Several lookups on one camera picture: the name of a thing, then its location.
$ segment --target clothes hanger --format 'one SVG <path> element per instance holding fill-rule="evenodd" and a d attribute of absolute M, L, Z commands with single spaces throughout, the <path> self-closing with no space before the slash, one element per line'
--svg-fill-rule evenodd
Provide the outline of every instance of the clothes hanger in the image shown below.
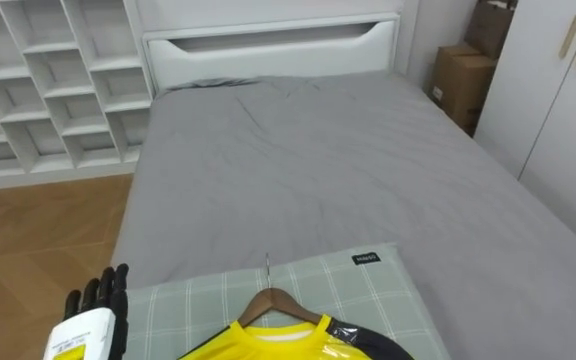
<path fill-rule="evenodd" d="M 250 300 L 246 310 L 244 310 L 237 320 L 241 327 L 250 325 L 270 310 L 279 311 L 315 325 L 319 324 L 321 321 L 320 314 L 305 309 L 284 290 L 270 286 L 270 260 L 268 254 L 266 254 L 266 276 L 268 287 L 259 291 L 252 300 Z"/>

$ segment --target yellow jersey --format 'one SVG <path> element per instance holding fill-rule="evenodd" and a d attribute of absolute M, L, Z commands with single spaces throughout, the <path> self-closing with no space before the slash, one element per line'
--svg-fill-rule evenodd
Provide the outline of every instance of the yellow jersey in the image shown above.
<path fill-rule="evenodd" d="M 374 331 L 323 315 L 319 324 L 246 327 L 235 321 L 180 360 L 412 360 L 397 343 Z"/>

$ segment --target wrinkled sheet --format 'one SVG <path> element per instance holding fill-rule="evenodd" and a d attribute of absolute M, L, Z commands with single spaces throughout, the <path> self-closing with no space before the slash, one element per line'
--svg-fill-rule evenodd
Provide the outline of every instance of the wrinkled sheet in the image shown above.
<path fill-rule="evenodd" d="M 454 359 L 576 359 L 576 236 L 405 80 L 182 89 L 150 121 L 130 287 L 394 241 Z"/>

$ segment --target wooden floor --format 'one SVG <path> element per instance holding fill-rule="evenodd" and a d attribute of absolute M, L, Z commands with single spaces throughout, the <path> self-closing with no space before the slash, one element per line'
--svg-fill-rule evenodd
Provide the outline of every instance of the wooden floor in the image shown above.
<path fill-rule="evenodd" d="M 131 180 L 0 190 L 0 360 L 42 358 L 68 292 L 108 264 Z"/>

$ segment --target fabric label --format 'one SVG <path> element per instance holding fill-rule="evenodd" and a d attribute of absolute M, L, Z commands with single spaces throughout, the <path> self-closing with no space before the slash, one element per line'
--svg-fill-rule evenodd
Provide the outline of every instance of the fabric label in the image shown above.
<path fill-rule="evenodd" d="M 377 253 L 370 252 L 366 254 L 359 254 L 353 255 L 352 261 L 355 262 L 355 265 L 362 265 L 362 264 L 370 264 L 371 262 L 378 262 L 381 261 Z"/>

